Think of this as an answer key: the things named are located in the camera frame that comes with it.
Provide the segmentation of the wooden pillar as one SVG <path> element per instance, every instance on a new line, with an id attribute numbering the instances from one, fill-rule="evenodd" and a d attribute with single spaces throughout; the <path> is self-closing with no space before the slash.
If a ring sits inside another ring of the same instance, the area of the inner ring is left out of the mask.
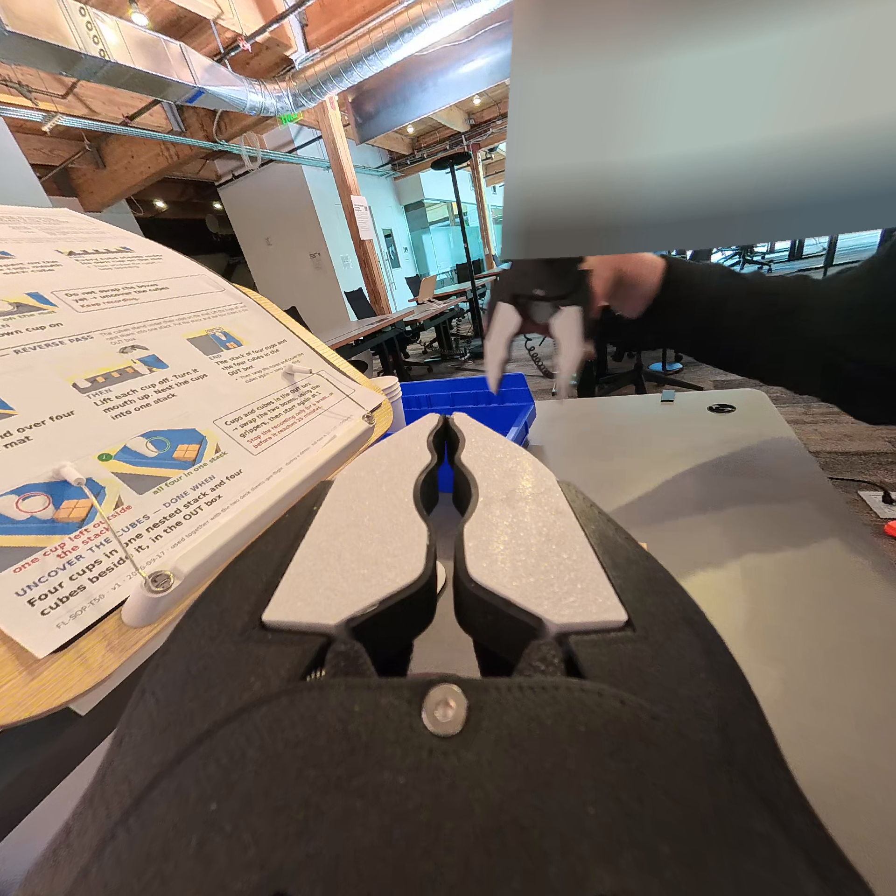
<path id="1" fill-rule="evenodd" d="M 373 238 L 365 238 L 365 234 L 374 235 L 375 231 L 371 227 L 362 230 L 355 211 L 354 199 L 362 199 L 363 196 L 350 154 L 337 95 L 327 95 L 316 107 L 316 115 L 367 297 L 379 316 L 390 315 L 392 306 L 375 241 Z"/>

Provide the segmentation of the person's right forearm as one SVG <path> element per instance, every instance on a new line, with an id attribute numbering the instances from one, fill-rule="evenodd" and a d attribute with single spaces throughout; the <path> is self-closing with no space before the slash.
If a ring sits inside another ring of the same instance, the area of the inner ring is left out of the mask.
<path id="1" fill-rule="evenodd" d="M 895 246 L 825 279 L 669 261 L 643 323 L 729 373 L 895 423 Z"/>

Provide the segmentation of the black floor lamp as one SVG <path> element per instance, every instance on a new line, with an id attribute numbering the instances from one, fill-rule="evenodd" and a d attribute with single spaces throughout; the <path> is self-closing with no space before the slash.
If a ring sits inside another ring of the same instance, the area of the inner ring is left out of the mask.
<path id="1" fill-rule="evenodd" d="M 482 309 L 478 297 L 478 283 L 476 280 L 475 266 L 473 263 L 471 252 L 469 250 L 469 239 L 467 235 L 466 219 L 464 217 L 462 207 L 461 191 L 457 179 L 457 169 L 470 162 L 471 159 L 472 156 L 468 151 L 456 151 L 449 153 L 448 155 L 444 155 L 431 163 L 432 171 L 448 171 L 450 174 L 454 190 L 454 201 L 456 204 L 458 225 L 462 235 L 462 244 L 465 254 L 467 273 L 469 275 L 469 288 L 467 289 L 467 292 L 469 300 L 469 316 L 471 318 L 473 326 L 473 337 L 469 343 L 469 348 L 465 356 L 458 364 L 454 365 L 454 369 L 461 371 L 471 370 L 474 363 L 481 361 L 484 357 L 485 328 L 482 318 Z"/>

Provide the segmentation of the blue plastic bin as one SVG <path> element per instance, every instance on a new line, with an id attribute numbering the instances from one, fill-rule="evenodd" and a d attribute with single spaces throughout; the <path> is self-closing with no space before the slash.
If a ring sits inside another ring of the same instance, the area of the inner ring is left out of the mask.
<path id="1" fill-rule="evenodd" d="M 461 412 L 521 446 L 536 419 L 535 401 L 521 373 L 506 374 L 498 393 L 489 390 L 484 375 L 407 382 L 401 385 L 399 402 L 408 427 L 430 414 Z"/>

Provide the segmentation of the person's right hand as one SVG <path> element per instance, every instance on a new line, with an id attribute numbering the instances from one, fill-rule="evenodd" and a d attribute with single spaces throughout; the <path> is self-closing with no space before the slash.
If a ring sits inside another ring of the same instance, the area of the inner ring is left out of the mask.
<path id="1" fill-rule="evenodd" d="M 610 311 L 633 320 L 659 293 L 667 262 L 649 252 L 589 255 L 582 258 L 581 269 L 588 275 L 592 318 Z"/>

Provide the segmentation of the white sheet clip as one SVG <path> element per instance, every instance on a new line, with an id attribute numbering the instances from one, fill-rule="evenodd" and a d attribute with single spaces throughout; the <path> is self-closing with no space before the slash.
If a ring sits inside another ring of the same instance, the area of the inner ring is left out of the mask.
<path id="1" fill-rule="evenodd" d="M 121 607 L 123 624 L 132 629 L 150 626 L 185 599 L 184 576 L 176 571 L 150 571 Z"/>

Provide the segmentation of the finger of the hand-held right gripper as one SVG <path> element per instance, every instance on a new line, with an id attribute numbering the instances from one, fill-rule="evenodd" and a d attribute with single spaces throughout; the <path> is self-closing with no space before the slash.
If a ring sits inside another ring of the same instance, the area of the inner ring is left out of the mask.
<path id="1" fill-rule="evenodd" d="M 493 395 L 501 388 L 511 344 L 521 328 L 522 318 L 514 304 L 494 304 L 483 339 L 483 361 L 487 386 Z"/>
<path id="2" fill-rule="evenodd" d="M 586 349 L 586 316 L 580 306 L 559 306 L 550 318 L 550 336 L 554 342 L 555 397 L 570 395 Z"/>

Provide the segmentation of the silver flexible duct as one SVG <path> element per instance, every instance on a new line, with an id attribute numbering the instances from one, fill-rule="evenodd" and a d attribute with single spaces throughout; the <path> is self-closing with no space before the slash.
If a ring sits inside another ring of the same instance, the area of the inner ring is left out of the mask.
<path id="1" fill-rule="evenodd" d="M 314 61 L 279 78 L 245 78 L 238 112 L 297 114 L 381 73 L 506 5 L 505 1 L 408 2 Z"/>

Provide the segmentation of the long office desk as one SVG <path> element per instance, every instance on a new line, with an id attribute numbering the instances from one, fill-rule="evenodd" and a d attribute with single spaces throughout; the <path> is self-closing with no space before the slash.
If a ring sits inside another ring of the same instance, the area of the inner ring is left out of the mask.
<path id="1" fill-rule="evenodd" d="M 476 276 L 478 291 L 496 278 L 497 272 Z M 321 336 L 321 341 L 346 360 L 371 351 L 378 357 L 383 373 L 396 375 L 402 382 L 409 381 L 412 366 L 432 373 L 435 362 L 458 360 L 468 351 L 472 333 L 452 329 L 455 321 L 469 316 L 468 288 L 468 282 L 436 288 L 432 302 L 413 302 L 412 307 L 390 315 L 340 325 L 335 333 Z M 434 333 L 436 355 L 416 358 L 402 354 L 404 343 L 417 342 L 429 331 Z"/>

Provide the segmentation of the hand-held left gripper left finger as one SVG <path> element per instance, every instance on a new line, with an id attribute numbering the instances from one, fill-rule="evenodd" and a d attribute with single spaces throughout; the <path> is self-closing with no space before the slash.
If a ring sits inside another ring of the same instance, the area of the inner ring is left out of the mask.
<path id="1" fill-rule="evenodd" d="M 445 417 L 388 436 L 331 482 L 262 614 L 274 631 L 361 644 L 377 673 L 406 673 L 434 619 Z"/>

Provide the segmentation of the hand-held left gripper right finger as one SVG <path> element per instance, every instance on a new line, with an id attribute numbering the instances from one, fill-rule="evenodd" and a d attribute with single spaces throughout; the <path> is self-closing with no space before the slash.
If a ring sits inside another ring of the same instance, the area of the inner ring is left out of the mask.
<path id="1" fill-rule="evenodd" d="M 616 633 L 629 616 L 556 476 L 469 414 L 446 420 L 454 471 L 454 615 L 484 678 L 512 675 L 524 652 Z"/>

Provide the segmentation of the grey desk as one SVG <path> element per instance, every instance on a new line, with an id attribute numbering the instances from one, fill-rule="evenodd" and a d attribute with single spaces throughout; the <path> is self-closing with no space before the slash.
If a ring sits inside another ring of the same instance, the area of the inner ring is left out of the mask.
<path id="1" fill-rule="evenodd" d="M 262 622 L 321 483 L 98 721 L 9 735 L 3 835 L 114 732 L 47 849 L 2 848 L 2 892 L 894 894 L 894 566 L 767 396 L 544 403 L 531 450 L 629 621 L 506 678 L 454 615 L 444 431 L 406 673 Z"/>

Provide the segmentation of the silver rectangular air duct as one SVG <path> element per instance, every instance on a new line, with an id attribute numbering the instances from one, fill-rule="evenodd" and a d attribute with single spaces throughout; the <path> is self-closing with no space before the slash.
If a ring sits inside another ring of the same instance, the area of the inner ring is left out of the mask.
<path id="1" fill-rule="evenodd" d="M 245 77 L 179 41 L 81 2 L 3 1 L 1 32 L 4 63 L 251 117 L 304 108 L 284 81 Z"/>

